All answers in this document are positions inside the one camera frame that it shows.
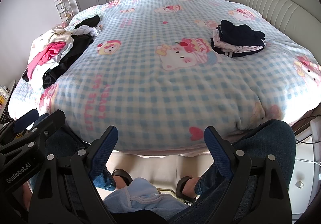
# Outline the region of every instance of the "blue checkered blanket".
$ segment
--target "blue checkered blanket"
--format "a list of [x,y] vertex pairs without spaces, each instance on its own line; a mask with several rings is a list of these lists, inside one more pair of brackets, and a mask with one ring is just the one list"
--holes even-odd
[[[321,101],[313,55],[250,7],[224,0],[116,0],[77,14],[67,30],[99,14],[102,33],[46,90],[22,79],[9,113],[61,109],[86,142],[109,125],[119,151],[165,155],[205,149],[213,125],[230,141],[269,119],[293,122]],[[221,20],[265,33],[266,48],[240,58],[210,46]]]

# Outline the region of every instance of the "black slipper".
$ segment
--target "black slipper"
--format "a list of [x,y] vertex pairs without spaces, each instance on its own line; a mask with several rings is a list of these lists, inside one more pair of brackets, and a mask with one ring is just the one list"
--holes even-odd
[[178,197],[182,200],[185,200],[186,202],[188,202],[190,204],[194,204],[196,202],[196,197],[190,198],[190,197],[187,197],[186,195],[182,194],[182,191],[185,187],[186,182],[190,179],[193,179],[193,177],[186,176],[186,177],[181,178],[177,183],[175,194],[176,194],[176,197]]
[[121,178],[124,180],[124,182],[126,183],[127,186],[129,186],[129,185],[132,183],[132,181],[133,181],[133,179],[132,179],[132,177],[129,175],[129,173],[126,172],[126,171],[124,171],[124,170],[122,170],[122,169],[115,169],[115,170],[113,171],[113,174],[112,174],[112,175],[113,175],[113,176],[119,176],[119,177],[121,177]]

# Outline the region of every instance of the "stack of folded clothes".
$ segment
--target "stack of folded clothes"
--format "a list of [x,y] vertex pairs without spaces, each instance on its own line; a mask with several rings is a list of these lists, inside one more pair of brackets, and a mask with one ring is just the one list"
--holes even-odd
[[265,34],[254,31],[248,25],[235,26],[222,20],[211,37],[211,46],[215,52],[229,57],[253,55],[266,46]]

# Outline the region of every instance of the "headboard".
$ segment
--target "headboard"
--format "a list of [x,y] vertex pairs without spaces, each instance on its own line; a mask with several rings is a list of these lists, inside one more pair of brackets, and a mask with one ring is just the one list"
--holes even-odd
[[247,5],[312,52],[321,64],[321,3],[319,0],[228,0]]

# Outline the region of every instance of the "jeans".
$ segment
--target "jeans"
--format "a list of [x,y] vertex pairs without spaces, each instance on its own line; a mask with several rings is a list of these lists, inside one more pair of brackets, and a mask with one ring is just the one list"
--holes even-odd
[[[273,154],[280,165],[287,186],[290,184],[294,168],[296,144],[294,133],[287,123],[279,120],[267,121],[232,145],[235,149],[243,150],[253,157],[265,158],[266,155]],[[86,149],[87,147],[88,144],[82,142],[71,131],[60,129],[46,141],[45,155],[53,153],[58,157],[71,156],[79,149]],[[35,175],[32,178],[32,187],[36,177]],[[93,183],[96,187],[106,190],[114,190],[116,187],[115,181],[107,168]],[[228,183],[229,180],[219,174],[215,163],[213,163],[195,185],[195,193],[200,195],[196,203],[174,215],[168,222],[175,224],[205,223],[224,194]],[[255,183],[256,176],[250,176],[234,219],[246,215],[250,207],[250,199],[254,192]],[[71,194],[78,197],[72,179],[68,181],[68,185]],[[79,198],[73,199],[73,203],[76,208],[81,209]]]

